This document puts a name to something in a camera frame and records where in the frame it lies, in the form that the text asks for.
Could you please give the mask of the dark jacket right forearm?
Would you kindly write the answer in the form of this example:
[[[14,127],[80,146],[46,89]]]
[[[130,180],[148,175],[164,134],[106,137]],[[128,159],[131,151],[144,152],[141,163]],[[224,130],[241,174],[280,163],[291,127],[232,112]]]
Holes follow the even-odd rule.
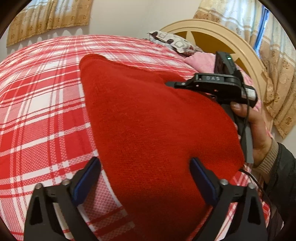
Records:
[[[281,143],[271,148],[255,168],[264,181],[264,191],[284,222],[275,240],[295,240],[295,157]]]

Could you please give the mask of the person's right hand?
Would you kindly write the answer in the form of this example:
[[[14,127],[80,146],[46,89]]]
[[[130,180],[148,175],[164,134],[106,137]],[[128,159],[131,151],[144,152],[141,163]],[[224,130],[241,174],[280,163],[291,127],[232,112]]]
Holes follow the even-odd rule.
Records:
[[[272,138],[267,134],[261,113],[246,104],[231,102],[231,109],[240,117],[247,118],[252,133],[254,166],[258,167],[268,154]]]

